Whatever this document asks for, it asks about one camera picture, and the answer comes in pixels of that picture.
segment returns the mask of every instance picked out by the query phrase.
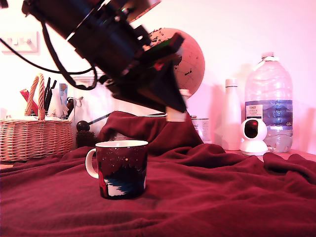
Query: globe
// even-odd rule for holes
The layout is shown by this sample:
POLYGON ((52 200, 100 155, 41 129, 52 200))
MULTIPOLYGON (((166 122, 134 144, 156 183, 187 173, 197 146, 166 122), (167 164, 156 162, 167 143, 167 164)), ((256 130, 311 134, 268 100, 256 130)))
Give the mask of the globe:
POLYGON ((179 33, 185 39, 180 48, 182 58, 180 63, 174 66, 174 74, 179 89, 188 89, 193 95, 201 85, 205 71, 204 56, 195 39, 181 30, 172 28, 155 30, 150 33, 150 38, 153 45, 156 45, 171 38, 175 33, 179 33))

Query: wicker basket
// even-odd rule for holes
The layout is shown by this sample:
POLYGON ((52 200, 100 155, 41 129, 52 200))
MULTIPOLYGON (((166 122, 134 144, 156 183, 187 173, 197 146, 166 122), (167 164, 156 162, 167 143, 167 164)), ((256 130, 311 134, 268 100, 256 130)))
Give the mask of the wicker basket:
POLYGON ((22 161, 63 155, 71 150, 73 133, 70 120, 45 120, 44 77, 36 76, 25 115, 31 115, 34 92, 39 81, 39 118, 31 120, 0 119, 0 159, 22 161))

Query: water bottle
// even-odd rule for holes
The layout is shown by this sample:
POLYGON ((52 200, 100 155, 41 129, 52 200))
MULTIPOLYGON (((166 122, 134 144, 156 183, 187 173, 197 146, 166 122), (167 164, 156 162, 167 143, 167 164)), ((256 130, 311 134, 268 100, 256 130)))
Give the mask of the water bottle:
POLYGON ((222 114, 222 147, 238 151, 241 144, 241 106, 237 91, 237 79, 226 79, 226 94, 222 114))
POLYGON ((268 129, 264 139, 270 152, 288 152, 292 146, 292 79, 274 57, 262 54, 262 61, 250 73, 245 87, 246 119, 263 119, 268 129))

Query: light switch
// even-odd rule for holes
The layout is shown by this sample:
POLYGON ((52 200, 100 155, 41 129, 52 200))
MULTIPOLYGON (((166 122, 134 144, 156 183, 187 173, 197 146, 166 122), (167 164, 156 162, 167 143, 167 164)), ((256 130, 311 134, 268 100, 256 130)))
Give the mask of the light switch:
MULTIPOLYGON (((19 53, 38 52, 38 32, 4 32, 0 33, 0 37, 19 53)), ((3 53, 11 53, 2 43, 0 48, 3 53)))

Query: camera lens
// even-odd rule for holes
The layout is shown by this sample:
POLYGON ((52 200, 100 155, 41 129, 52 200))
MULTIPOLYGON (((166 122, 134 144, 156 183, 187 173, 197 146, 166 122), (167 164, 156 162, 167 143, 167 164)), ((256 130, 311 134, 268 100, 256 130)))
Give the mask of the camera lens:
POLYGON ((258 121, 249 120, 245 123, 245 135, 248 138, 255 138, 258 135, 258 121))

